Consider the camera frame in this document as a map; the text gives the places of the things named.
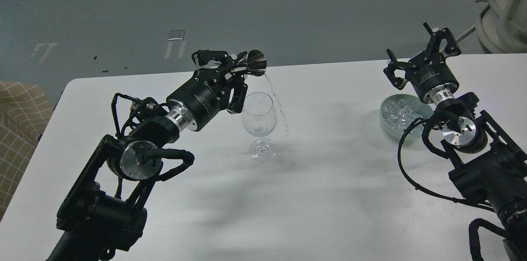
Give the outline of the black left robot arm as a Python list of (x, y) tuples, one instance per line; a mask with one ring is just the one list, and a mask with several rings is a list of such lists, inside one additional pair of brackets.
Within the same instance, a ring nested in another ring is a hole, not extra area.
[(249, 74), (261, 77), (267, 61), (258, 50), (192, 53), (192, 77), (164, 103), (116, 93), (116, 133), (105, 135), (61, 204), (56, 227), (64, 231), (49, 261), (109, 261), (143, 235), (145, 203), (157, 182), (188, 169), (186, 150), (167, 149), (185, 129), (198, 132), (220, 111), (243, 110)]

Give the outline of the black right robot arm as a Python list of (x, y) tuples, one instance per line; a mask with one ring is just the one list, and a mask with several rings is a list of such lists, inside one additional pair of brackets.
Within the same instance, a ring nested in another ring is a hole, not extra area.
[[(389, 62), (384, 74), (402, 90), (410, 83), (425, 105), (435, 109), (429, 118), (412, 121), (399, 139), (397, 160), (405, 179), (430, 196), (494, 212), (501, 226), (477, 218), (469, 224), (469, 252), (473, 261), (481, 261), (479, 229), (501, 236), (508, 259), (525, 261), (527, 257), (527, 184), (526, 153), (499, 126), (487, 111), (476, 114), (479, 98), (473, 92), (455, 97), (459, 81), (446, 59), (459, 56), (461, 49), (449, 28), (432, 29), (424, 23), (430, 39), (427, 47), (408, 61), (399, 60), (387, 49)], [(433, 192), (414, 181), (404, 170), (401, 151), (406, 137), (423, 126), (421, 139), (427, 149), (450, 160), (450, 181), (462, 198)]]

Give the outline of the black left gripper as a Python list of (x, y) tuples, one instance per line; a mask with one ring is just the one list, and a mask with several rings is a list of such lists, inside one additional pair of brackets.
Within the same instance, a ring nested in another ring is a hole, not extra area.
[(191, 58), (196, 71), (166, 98), (169, 105), (179, 103), (188, 109), (192, 121), (187, 128), (200, 131), (221, 110), (241, 113), (248, 85), (244, 74), (226, 74), (233, 67), (232, 57), (226, 51), (198, 50)]

